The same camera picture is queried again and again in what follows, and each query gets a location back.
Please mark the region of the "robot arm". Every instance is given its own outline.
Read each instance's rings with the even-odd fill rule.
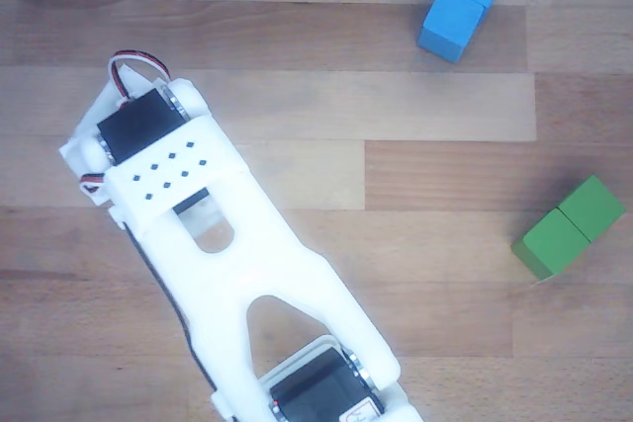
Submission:
[[[114,60],[109,70],[113,81],[60,152],[95,204],[112,202],[111,216],[187,318],[221,415],[240,422],[420,421],[383,337],[327,261],[299,241],[194,86],[149,83]],[[216,254],[197,246],[180,217],[206,197],[234,229],[230,246]],[[263,295],[321,321],[332,336],[258,380],[246,312]]]

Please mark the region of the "white wire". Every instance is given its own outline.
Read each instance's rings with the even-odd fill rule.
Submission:
[[[134,59],[136,61],[142,61],[143,63],[147,63],[148,65],[153,66],[155,69],[157,69],[158,72],[165,79],[165,81],[167,82],[171,81],[171,78],[169,77],[169,73],[165,70],[165,68],[160,66],[155,61],[152,61],[149,58],[145,58],[144,56],[137,56],[135,54],[117,54],[113,56],[112,58],[110,58],[110,61],[108,61],[108,76],[110,77],[110,81],[112,81],[113,84],[116,84],[116,83],[115,83],[114,78],[112,77],[112,65],[115,61],[119,61],[120,59]]]

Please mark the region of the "wooden floor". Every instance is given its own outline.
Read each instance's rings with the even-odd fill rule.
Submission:
[[[431,1],[0,0],[0,420],[218,420],[56,151],[135,47],[203,91],[426,422],[633,421],[633,215],[545,283],[509,250],[591,173],[633,207],[633,0],[497,0],[457,65],[415,45]],[[260,374],[322,331],[250,317]]]

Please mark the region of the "green cube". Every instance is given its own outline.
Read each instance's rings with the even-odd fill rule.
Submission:
[[[624,214],[624,205],[595,175],[566,197],[558,209],[589,241],[594,241]]]
[[[587,246],[588,239],[556,209],[514,242],[512,252],[542,280],[563,272]]]

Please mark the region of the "sticker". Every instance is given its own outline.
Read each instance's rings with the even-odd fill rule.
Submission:
[[[380,417],[380,411],[371,397],[366,397],[349,409],[338,420],[340,422],[371,422]]]

